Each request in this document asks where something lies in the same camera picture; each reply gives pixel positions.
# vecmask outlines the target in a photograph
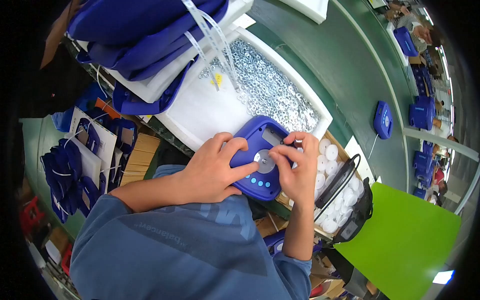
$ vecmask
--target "black cable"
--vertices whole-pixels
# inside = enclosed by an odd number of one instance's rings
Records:
[[[350,181],[350,179],[352,179],[353,175],[355,174],[355,172],[357,171],[357,169],[358,169],[358,167],[359,167],[359,165],[360,165],[360,161],[361,161],[361,156],[360,156],[360,154],[355,154],[355,155],[351,158],[351,160],[354,160],[354,159],[357,158],[357,157],[359,158],[359,161],[358,161],[358,163],[356,164],[356,166],[355,166],[355,168],[353,169],[353,171],[352,171],[352,173],[350,174],[350,176],[348,177],[348,179],[346,179],[346,180],[344,181],[344,182],[346,182],[346,183],[348,183],[348,182]],[[341,191],[343,191],[343,189],[344,189],[346,186],[347,186],[347,184],[344,184],[344,185],[338,190],[338,192],[336,193],[336,195],[338,195]],[[333,202],[333,200],[335,199],[335,197],[332,197],[332,198],[331,198],[331,201],[328,202],[328,203],[322,208],[321,212],[320,212],[320,213],[318,214],[318,216],[313,220],[314,222],[315,222],[318,218],[320,218],[320,216],[322,215],[322,213],[323,213],[323,212],[325,211],[325,209],[327,209],[327,207]]]

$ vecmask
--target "white foam tray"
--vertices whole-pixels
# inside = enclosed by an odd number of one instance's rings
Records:
[[[235,20],[242,16],[245,12],[249,11],[253,5],[253,0],[230,0],[228,4],[227,13],[218,22],[218,26],[227,34],[225,29],[231,25]],[[79,45],[86,50],[88,42],[78,41]],[[204,52],[210,49],[210,44],[206,38],[202,38],[198,44]],[[118,71],[105,69],[110,75],[113,76],[119,83],[131,90],[134,94],[139,96],[143,101],[153,103],[160,98],[162,93],[177,77],[177,75],[185,68],[187,63],[198,54],[194,47],[191,47],[174,61],[169,63],[156,75],[141,80],[141,81],[128,81]]]
[[[330,123],[332,116],[317,94],[306,81],[278,53],[271,49],[247,30],[232,25],[226,35],[230,43],[241,38],[251,43],[258,51],[275,64],[305,95],[312,106],[320,114],[320,120],[313,134],[321,138]],[[216,53],[205,53],[212,60]],[[187,72],[184,82],[172,106],[165,112],[155,115],[176,137],[193,151],[197,151],[203,143],[218,132],[235,134],[250,118],[247,107],[238,99],[227,76],[223,76],[220,91],[217,92],[210,81],[199,79],[198,75],[204,64],[197,62]]]
[[[328,0],[280,0],[291,8],[303,13],[317,24],[327,19]]]
[[[408,67],[408,64],[409,64],[408,56],[403,54],[402,48],[400,47],[400,44],[398,43],[398,41],[395,38],[395,35],[393,34],[393,31],[395,30],[395,27],[393,26],[393,24],[391,22],[388,22],[386,30],[387,30],[388,36],[393,41],[395,50],[398,52],[398,56],[400,57],[400,60],[402,61],[403,66]]]

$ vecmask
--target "metal washer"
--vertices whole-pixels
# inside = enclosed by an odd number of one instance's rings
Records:
[[[270,156],[268,156],[268,151],[269,149],[262,149],[258,151],[253,158],[253,161],[258,162],[258,164],[260,165],[257,171],[259,173],[270,173],[273,168],[275,168],[275,162]]]

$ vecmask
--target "red stool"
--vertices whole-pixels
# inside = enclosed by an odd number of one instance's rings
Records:
[[[40,220],[45,216],[37,206],[38,197],[35,196],[30,203],[20,212],[20,225],[24,235],[32,232],[32,228],[40,224]]]
[[[63,255],[63,258],[61,260],[61,268],[67,274],[70,276],[70,260],[72,259],[72,244],[69,244],[67,247],[67,251],[65,251],[65,254]]]

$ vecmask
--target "green workbench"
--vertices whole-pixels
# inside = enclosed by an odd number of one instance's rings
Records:
[[[295,68],[328,108],[333,117],[328,129],[343,147],[354,135],[363,152],[370,152],[376,136],[372,119],[379,100],[387,102],[393,110],[395,97],[403,120],[407,120],[408,104],[413,102],[415,94],[410,74],[384,30],[387,22],[375,15],[366,0],[330,0],[327,20],[321,25],[276,0],[255,0],[248,15],[257,22],[248,30]],[[89,72],[96,76],[94,70]],[[102,86],[111,95],[111,89],[106,84]],[[396,114],[394,122],[399,122]],[[26,175],[34,193],[52,214],[49,187],[38,158],[57,145],[63,133],[55,130],[49,116],[23,123]],[[156,118],[151,118],[147,126],[186,155],[193,155]],[[405,151],[413,157],[418,141],[407,139],[406,149],[402,141],[400,126],[395,126],[389,140],[377,141],[369,164],[383,183],[404,191]],[[409,171],[412,180],[413,169]],[[283,206],[270,208],[277,211]],[[83,221],[83,215],[77,213],[68,218],[64,227],[75,238]]]

